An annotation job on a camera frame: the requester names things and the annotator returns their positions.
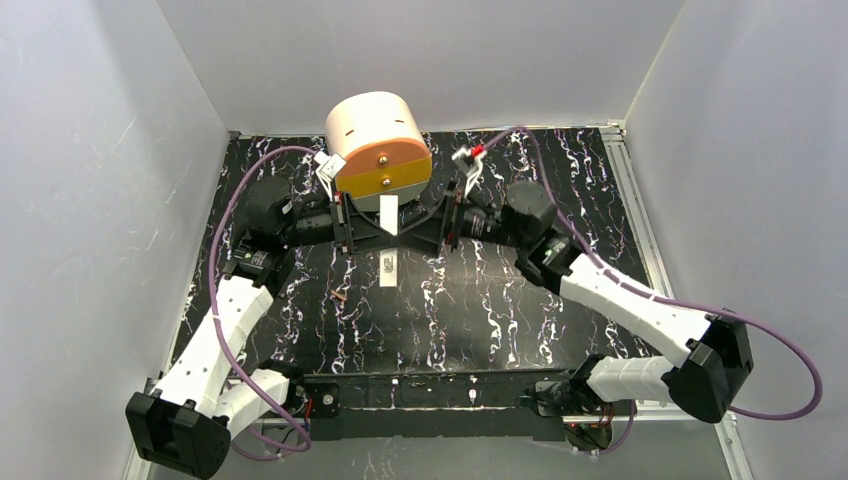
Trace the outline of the white remote battery cover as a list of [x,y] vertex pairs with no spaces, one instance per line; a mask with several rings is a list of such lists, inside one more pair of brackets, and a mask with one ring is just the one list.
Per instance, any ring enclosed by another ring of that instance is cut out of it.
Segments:
[[380,227],[391,236],[396,236],[398,234],[398,208],[399,199],[397,195],[380,196],[378,211],[379,224]]

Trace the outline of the white remote control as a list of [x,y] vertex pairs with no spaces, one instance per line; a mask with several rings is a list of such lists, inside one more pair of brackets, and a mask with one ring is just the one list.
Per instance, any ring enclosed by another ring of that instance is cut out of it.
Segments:
[[381,288],[395,288],[398,285],[398,250],[384,249],[379,257],[379,285]]

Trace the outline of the small brown battery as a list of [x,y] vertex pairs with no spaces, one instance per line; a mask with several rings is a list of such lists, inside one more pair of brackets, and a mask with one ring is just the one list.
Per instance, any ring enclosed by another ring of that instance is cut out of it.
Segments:
[[339,302],[347,302],[348,296],[344,292],[340,292],[337,290],[331,290],[330,294]]

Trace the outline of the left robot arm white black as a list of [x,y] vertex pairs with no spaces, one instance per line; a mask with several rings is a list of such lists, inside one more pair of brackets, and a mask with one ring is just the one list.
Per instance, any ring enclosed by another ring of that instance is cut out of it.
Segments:
[[139,456],[196,479],[214,476],[234,438],[270,411],[304,432],[291,412],[310,402],[296,392],[301,373],[275,360],[248,373],[236,356],[286,285],[297,248],[334,242],[350,249],[357,209],[349,193],[335,190],[297,205],[278,177],[240,187],[236,203],[243,223],[225,266],[210,271],[201,325],[171,369],[126,406]]

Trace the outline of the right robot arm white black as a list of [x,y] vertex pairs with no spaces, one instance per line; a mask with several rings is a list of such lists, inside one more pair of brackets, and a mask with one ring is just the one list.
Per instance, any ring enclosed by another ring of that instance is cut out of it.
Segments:
[[440,251],[465,237],[513,247],[515,266],[529,283],[600,313],[657,350],[646,358],[589,356],[564,380],[528,393],[523,402],[538,415],[649,400],[719,422],[753,369],[745,324],[626,289],[621,272],[554,226],[556,213],[543,186],[532,181],[512,185],[499,208],[450,188],[431,210],[403,223],[399,243]]

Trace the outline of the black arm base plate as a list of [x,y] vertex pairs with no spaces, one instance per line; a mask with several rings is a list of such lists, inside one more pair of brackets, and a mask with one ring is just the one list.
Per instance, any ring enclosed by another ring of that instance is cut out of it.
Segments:
[[609,407],[561,403],[532,395],[562,382],[561,369],[458,372],[305,374],[288,398],[289,411],[309,412],[315,441],[395,437],[529,437],[562,441],[569,427],[610,442],[612,430],[634,413],[628,401]]

